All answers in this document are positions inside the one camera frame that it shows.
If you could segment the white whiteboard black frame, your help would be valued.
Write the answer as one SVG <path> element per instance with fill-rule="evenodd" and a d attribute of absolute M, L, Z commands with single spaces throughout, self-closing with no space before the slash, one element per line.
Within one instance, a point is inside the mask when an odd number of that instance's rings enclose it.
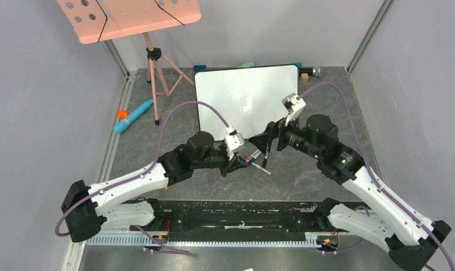
<path fill-rule="evenodd" d="M 282 101 L 298 92 L 298 72 L 294 64 L 202 71 L 194 76 L 195 96 L 250 138 L 287 116 Z"/>

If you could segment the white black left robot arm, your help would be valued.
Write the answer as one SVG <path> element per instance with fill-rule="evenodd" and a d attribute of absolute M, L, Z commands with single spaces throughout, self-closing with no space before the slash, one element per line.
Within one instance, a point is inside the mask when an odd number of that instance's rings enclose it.
<path fill-rule="evenodd" d="M 84 180 L 74 182 L 61 206 L 67 236 L 78 243 L 105 229 L 130 226 L 161 229 L 165 224 L 165 214 L 157 200 L 136 203 L 129 200 L 185 181 L 196 169 L 217 168 L 222 176 L 226 176 L 247 166 L 238 155 L 245 145 L 240 133 L 227 135 L 218 147 L 214 147 L 214 142 L 211 134 L 197 132 L 186 143 L 137 171 L 92 185 L 87 185 Z"/>

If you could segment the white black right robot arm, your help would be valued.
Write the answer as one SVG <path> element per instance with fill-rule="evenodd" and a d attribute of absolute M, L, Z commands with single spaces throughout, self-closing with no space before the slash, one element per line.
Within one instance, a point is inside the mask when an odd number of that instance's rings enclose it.
<path fill-rule="evenodd" d="M 317 160 L 327 178 L 358 196 L 377 217 L 361 215 L 327 198 L 315 209 L 314 223 L 321 230 L 337 228 L 353 233 L 386 251 L 403 270 L 422 270 L 451 231 L 402 200 L 365 164 L 361 155 L 341 143 L 338 128 L 326 115 L 312 115 L 304 128 L 296 122 L 270 122 L 250 138 L 262 153 L 277 140 L 277 150 L 292 147 Z"/>

